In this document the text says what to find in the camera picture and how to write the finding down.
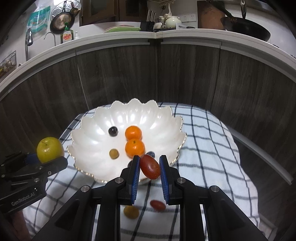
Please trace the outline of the yellow green apple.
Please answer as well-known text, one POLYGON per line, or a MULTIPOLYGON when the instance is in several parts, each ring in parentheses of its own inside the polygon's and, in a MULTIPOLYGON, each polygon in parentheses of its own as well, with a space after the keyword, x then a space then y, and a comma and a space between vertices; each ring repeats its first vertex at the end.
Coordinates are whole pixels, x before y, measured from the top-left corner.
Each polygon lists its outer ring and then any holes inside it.
POLYGON ((41 163, 46 163, 63 156, 63 145, 55 137, 44 138, 37 145, 37 157, 41 163))

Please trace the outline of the red cherry tomato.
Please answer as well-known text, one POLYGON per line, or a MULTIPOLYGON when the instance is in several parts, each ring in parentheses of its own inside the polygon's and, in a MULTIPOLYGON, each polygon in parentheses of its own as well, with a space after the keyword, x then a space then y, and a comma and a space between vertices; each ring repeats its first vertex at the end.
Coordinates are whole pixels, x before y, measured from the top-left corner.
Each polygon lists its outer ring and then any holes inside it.
POLYGON ((140 158, 140 168, 145 177, 155 180, 160 176, 160 166, 150 155, 143 155, 140 158))
POLYGON ((150 205, 156 211, 164 211, 166 209, 166 205, 158 200, 151 200, 150 205))

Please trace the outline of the yellow cherry tomato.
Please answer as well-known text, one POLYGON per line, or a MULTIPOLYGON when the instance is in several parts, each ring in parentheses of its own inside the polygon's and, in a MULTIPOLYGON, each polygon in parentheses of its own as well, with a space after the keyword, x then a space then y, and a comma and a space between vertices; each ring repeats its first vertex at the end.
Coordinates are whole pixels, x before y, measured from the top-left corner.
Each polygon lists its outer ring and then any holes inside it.
POLYGON ((135 206, 125 206, 123 213, 129 219, 137 219, 139 216, 139 210, 135 206))

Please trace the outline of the white scalloped bowl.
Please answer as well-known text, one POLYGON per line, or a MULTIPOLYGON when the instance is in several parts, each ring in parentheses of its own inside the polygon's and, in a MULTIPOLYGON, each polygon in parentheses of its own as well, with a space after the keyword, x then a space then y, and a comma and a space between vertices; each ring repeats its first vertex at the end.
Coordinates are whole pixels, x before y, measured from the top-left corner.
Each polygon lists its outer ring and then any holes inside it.
POLYGON ((153 151, 156 159, 165 155, 170 166, 175 164, 187 138, 182 117, 174 116, 168 105, 158 106, 154 100, 142 103, 134 98, 128 103, 115 101, 109 107, 98 107, 93 115, 81 118, 79 128, 71 131, 72 143, 67 147, 74 167, 99 183, 118 177, 131 160, 125 152, 125 130, 129 126, 141 129, 145 153, 153 151), (116 137, 108 133, 112 126, 118 128, 116 137), (119 151, 115 160, 109 156, 111 149, 119 151))

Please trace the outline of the olive yellow fruit in bowl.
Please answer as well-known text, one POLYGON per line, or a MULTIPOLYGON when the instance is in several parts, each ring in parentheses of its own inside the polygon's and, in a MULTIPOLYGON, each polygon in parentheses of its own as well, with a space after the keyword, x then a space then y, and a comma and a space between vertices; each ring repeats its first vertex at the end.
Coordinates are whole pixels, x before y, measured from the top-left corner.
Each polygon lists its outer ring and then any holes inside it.
POLYGON ((119 151, 117 149, 111 149, 109 151, 109 156, 111 157, 112 160, 115 160, 119 157, 119 151))

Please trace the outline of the dark grape in bowl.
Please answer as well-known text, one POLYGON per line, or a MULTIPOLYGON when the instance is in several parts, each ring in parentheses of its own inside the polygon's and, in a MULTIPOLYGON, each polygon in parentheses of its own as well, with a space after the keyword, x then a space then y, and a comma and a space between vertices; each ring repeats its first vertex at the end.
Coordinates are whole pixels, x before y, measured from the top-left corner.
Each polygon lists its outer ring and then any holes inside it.
POLYGON ((108 133, 111 137, 116 137, 118 135, 118 128, 116 126, 112 126, 108 129, 108 133))

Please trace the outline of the grey metal strip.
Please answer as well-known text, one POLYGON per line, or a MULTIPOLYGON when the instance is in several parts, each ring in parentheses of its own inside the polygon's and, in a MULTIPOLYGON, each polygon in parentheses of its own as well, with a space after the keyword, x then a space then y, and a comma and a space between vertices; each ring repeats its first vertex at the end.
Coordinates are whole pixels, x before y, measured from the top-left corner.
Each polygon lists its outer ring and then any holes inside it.
POLYGON ((288 185, 292 185, 294 178, 283 166, 281 166, 278 161, 276 161, 266 151, 264 151, 241 133, 237 132, 230 126, 227 126, 227 128, 234 139, 252 151, 255 155, 259 156, 263 161, 265 161, 267 165, 269 165, 274 171, 276 171, 276 173, 280 175, 281 178, 283 178, 283 180, 285 180, 285 182, 287 182, 288 185))

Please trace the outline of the orange mandarin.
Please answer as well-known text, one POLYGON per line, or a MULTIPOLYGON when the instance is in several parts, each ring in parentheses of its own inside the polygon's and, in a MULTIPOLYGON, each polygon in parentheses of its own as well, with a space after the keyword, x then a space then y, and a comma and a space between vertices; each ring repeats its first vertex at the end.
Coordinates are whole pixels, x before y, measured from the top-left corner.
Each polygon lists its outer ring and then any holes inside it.
POLYGON ((133 138, 127 141, 125 152, 131 158, 135 155, 142 156, 145 153, 145 145, 141 140, 133 138))
POLYGON ((131 139, 141 140, 142 139, 142 131, 138 126, 129 126, 125 130, 125 137, 128 141, 131 139))

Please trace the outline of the upper orange mandarin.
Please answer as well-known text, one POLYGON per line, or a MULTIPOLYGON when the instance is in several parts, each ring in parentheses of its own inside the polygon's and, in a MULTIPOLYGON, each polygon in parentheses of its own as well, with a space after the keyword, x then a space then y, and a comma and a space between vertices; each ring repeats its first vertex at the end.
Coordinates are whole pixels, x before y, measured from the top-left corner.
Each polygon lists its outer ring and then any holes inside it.
POLYGON ((131 139, 141 140, 142 139, 142 131, 138 126, 129 126, 125 130, 125 137, 128 141, 131 139))

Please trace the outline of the blueberry in bowl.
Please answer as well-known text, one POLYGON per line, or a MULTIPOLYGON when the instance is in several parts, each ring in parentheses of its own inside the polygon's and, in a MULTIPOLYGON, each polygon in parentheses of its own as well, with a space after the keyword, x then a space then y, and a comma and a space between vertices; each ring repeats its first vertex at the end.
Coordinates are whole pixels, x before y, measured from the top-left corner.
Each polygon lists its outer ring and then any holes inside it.
POLYGON ((155 153, 153 151, 149 151, 146 154, 151 156, 152 158, 155 158, 155 153))

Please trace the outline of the hanging copper frying pan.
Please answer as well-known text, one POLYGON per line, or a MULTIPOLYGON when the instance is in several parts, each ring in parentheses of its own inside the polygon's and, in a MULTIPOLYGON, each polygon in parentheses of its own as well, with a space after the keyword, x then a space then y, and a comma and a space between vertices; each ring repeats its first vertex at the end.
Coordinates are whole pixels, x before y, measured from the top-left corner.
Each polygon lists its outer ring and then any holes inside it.
POLYGON ((61 34, 66 27, 71 28, 74 24, 75 17, 66 11, 66 3, 67 1, 64 1, 62 12, 57 14, 50 23, 50 30, 53 34, 61 34))

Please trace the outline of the green tray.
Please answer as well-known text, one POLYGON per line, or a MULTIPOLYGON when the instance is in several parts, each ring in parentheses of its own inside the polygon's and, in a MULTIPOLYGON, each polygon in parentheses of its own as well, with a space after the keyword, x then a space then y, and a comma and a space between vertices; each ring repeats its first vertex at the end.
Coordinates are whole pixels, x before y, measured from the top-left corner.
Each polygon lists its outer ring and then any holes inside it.
POLYGON ((119 25, 106 29, 104 33, 115 33, 115 32, 139 32, 140 27, 130 25, 119 25))

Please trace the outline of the black knife block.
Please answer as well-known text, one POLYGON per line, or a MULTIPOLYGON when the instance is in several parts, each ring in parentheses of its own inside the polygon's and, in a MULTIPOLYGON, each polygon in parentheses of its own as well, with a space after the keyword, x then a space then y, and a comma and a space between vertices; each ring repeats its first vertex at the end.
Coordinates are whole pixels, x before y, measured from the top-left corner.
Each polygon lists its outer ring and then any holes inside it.
POLYGON ((156 12, 148 9, 147 19, 145 21, 141 21, 140 23, 140 31, 141 32, 152 32, 155 24, 155 16, 156 12))

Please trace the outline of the cream ceramic teapot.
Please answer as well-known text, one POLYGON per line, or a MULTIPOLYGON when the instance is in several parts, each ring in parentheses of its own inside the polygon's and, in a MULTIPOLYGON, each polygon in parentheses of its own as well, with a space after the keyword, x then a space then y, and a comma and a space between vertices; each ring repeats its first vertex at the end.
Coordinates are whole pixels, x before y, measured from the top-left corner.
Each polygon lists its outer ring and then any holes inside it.
POLYGON ((180 24, 182 21, 178 16, 168 16, 165 21, 167 29, 175 29, 177 24, 180 24))

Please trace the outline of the wooden cutting board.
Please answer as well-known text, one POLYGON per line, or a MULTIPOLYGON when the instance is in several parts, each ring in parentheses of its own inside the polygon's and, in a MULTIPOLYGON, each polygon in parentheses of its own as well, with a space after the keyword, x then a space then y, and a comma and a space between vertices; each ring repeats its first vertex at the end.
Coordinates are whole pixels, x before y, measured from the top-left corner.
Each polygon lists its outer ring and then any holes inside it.
POLYGON ((197 22, 199 29, 225 30, 221 18, 225 14, 206 1, 197 1, 197 22))

